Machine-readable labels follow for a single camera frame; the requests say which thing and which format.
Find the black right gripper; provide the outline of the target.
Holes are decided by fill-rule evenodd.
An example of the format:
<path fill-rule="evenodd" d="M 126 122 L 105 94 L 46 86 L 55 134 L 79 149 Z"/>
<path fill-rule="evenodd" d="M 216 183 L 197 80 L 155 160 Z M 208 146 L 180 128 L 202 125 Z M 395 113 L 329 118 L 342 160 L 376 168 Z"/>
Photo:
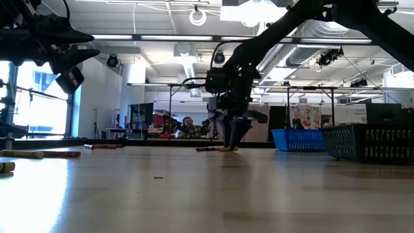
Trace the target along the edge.
<path fill-rule="evenodd" d="M 221 120 L 224 147 L 234 150 L 252 128 L 252 121 L 247 118 L 231 120 L 230 117 L 247 112 L 248 105 L 252 101 L 251 92 L 254 80 L 260 75 L 251 65 L 219 68 L 223 68 L 228 86 L 224 93 L 213 94 L 208 99 L 208 109 L 221 109 L 228 115 Z"/>

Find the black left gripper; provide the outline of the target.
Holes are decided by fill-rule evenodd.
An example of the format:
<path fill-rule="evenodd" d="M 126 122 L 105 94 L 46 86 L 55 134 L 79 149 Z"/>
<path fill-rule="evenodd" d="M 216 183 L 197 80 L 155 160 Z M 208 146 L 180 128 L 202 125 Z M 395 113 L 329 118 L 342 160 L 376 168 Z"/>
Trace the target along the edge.
<path fill-rule="evenodd" d="M 0 59 L 21 65 L 26 60 L 48 62 L 54 74 L 71 70 L 77 64 L 99 55 L 97 49 L 71 48 L 71 43 L 93 41 L 92 35 L 71 26 L 66 17 L 39 15 L 17 26 L 0 19 Z"/>

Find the blue plastic basket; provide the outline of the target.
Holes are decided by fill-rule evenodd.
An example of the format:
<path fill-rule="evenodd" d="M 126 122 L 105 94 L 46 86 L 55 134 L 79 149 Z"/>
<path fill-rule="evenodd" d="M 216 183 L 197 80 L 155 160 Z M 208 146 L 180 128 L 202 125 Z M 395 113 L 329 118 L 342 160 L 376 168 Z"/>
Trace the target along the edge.
<path fill-rule="evenodd" d="M 275 147 L 286 152 L 323 152 L 325 141 L 319 129 L 274 129 Z"/>

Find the beige curtain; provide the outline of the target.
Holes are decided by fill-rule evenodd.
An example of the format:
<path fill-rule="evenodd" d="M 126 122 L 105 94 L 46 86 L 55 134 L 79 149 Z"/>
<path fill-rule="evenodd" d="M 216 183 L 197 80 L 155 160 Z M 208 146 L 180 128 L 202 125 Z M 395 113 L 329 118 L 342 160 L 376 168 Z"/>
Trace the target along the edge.
<path fill-rule="evenodd" d="M 219 136 L 223 139 L 223 129 L 221 120 L 224 116 L 228 116 L 231 120 L 247 118 L 252 121 L 252 128 L 241 139 L 241 142 L 266 142 L 268 139 L 268 118 L 270 116 L 270 106 L 268 104 L 249 104 L 246 113 L 241 115 L 228 116 L 221 109 L 208 110 L 208 118 L 215 118 L 217 120 L 217 129 Z"/>

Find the person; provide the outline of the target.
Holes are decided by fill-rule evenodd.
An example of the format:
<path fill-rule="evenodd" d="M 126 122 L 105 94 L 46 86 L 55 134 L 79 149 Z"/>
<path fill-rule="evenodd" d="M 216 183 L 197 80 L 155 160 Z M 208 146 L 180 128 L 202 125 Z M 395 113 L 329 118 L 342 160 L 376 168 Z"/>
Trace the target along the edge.
<path fill-rule="evenodd" d="M 201 138 L 201 127 L 193 123 L 193 119 L 186 116 L 182 120 L 182 125 L 175 133 L 177 138 L 197 139 Z"/>

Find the black slanted bar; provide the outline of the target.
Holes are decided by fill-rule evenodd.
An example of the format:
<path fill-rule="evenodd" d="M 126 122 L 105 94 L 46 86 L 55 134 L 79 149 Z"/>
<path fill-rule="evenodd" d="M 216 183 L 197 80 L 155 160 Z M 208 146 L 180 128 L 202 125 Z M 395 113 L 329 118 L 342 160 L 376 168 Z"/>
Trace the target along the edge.
<path fill-rule="evenodd" d="M 17 86 L 17 90 L 26 91 L 31 95 L 42 96 L 42 97 L 49 98 L 49 99 L 56 99 L 56 100 L 66 101 L 66 99 L 64 99 L 64 98 L 60 98 L 60 97 L 57 97 L 57 96 L 53 96 L 51 94 L 46 94 L 46 93 L 42 93 L 42 92 L 39 92 L 39 91 L 35 91 L 33 89 L 26 89 L 26 88 Z"/>

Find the window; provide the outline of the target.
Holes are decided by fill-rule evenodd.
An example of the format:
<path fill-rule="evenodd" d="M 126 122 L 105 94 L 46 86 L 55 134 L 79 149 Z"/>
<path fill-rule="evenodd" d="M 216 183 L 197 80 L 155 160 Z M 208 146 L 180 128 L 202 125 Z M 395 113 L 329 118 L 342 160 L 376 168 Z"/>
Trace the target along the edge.
<path fill-rule="evenodd" d="M 12 84 L 13 89 L 0 87 L 0 100 L 12 97 L 14 105 L 8 111 L 11 123 L 24 126 L 29 133 L 41 135 L 64 135 L 67 126 L 68 94 L 56 83 L 58 76 L 52 72 L 50 65 L 42 66 L 27 61 L 16 67 L 9 61 L 0 61 L 0 80 Z M 31 95 L 17 90 L 17 86 L 33 89 L 66 99 L 56 100 Z"/>

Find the floral patterned cloth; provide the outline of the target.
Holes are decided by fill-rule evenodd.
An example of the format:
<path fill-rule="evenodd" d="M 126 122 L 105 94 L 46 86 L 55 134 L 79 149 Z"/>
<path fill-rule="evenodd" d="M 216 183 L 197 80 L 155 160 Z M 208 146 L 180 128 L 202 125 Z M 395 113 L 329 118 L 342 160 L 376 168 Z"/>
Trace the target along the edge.
<path fill-rule="evenodd" d="M 321 127 L 321 108 L 311 105 L 289 107 L 290 123 L 294 129 L 319 129 Z"/>

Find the black computer monitor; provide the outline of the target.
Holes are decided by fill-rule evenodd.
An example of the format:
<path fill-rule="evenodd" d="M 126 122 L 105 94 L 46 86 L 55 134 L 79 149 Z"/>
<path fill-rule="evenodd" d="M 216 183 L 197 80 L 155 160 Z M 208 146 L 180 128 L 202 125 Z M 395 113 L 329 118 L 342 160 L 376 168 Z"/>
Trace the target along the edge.
<path fill-rule="evenodd" d="M 153 103 L 130 105 L 130 123 L 152 123 Z"/>

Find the background desk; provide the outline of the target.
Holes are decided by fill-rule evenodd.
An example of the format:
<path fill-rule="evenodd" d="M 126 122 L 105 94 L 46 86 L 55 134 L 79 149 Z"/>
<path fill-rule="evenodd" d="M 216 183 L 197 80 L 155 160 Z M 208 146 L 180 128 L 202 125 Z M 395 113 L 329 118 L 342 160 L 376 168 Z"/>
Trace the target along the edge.
<path fill-rule="evenodd" d="M 143 129 L 107 128 L 106 139 L 118 140 L 148 140 L 159 138 L 161 131 L 149 131 Z"/>

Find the long ceiling light bar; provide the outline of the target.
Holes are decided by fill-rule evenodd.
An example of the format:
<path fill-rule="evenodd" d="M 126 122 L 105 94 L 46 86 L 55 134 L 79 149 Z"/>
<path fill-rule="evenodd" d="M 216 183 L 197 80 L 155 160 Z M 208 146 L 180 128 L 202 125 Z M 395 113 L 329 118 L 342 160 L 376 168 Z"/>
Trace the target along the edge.
<path fill-rule="evenodd" d="M 161 35 L 161 34 L 95 34 L 96 41 L 187 41 L 187 42 L 241 42 L 252 39 L 250 36 L 200 36 L 200 35 Z M 370 39 L 358 38 L 303 38 L 285 37 L 280 44 L 332 44 L 332 45 L 374 45 Z"/>

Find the black plastic basket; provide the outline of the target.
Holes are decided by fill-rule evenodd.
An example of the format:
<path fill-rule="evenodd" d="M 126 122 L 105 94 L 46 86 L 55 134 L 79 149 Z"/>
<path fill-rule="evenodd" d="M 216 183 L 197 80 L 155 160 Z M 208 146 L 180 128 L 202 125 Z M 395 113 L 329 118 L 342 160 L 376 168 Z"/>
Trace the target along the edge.
<path fill-rule="evenodd" d="M 346 124 L 322 128 L 328 155 L 364 163 L 414 163 L 414 126 Z"/>

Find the black equipment case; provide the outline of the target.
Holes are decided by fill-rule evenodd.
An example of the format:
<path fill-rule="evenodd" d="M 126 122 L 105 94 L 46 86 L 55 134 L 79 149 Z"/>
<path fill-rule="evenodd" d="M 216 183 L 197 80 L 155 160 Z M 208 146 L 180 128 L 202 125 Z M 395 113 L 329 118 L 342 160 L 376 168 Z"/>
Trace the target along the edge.
<path fill-rule="evenodd" d="M 366 104 L 367 123 L 372 125 L 414 126 L 414 108 L 401 104 Z"/>

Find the black metal frame stand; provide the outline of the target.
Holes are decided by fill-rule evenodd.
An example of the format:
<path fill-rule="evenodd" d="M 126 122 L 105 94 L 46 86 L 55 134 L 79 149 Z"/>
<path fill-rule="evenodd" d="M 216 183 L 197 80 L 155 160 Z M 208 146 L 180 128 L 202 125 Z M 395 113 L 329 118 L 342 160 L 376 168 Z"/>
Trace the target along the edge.
<path fill-rule="evenodd" d="M 321 90 L 326 96 L 328 96 L 331 99 L 331 116 L 332 116 L 332 124 L 335 125 L 335 113 L 334 113 L 334 91 L 337 89 L 337 87 L 333 86 L 285 86 L 285 89 L 287 90 L 287 110 L 286 110 L 286 120 L 290 120 L 290 97 L 294 94 L 290 94 L 290 90 L 303 90 L 303 91 L 316 91 Z"/>
<path fill-rule="evenodd" d="M 193 123 L 198 126 L 202 126 L 202 122 L 208 118 L 208 104 L 206 99 L 202 97 L 202 91 L 200 89 L 188 90 L 187 96 L 184 93 L 180 93 L 180 90 L 184 88 L 181 85 L 170 85 L 169 89 L 169 115 L 171 118 L 179 121 L 182 125 L 184 117 L 191 117 Z M 202 135 L 201 138 L 210 139 L 212 136 Z"/>

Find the black aluminium table frame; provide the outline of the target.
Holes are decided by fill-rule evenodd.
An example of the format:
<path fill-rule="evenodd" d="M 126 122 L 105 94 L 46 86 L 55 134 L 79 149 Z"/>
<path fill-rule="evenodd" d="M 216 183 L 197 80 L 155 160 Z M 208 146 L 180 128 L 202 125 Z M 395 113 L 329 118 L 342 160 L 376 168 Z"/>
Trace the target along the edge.
<path fill-rule="evenodd" d="M 0 139 L 0 150 L 30 150 L 83 147 L 85 144 L 116 144 L 124 146 L 148 146 L 148 147 L 185 147 L 205 148 L 223 146 L 221 140 L 207 139 L 149 139 L 149 140 L 108 140 L 108 139 L 30 139 L 10 140 Z"/>

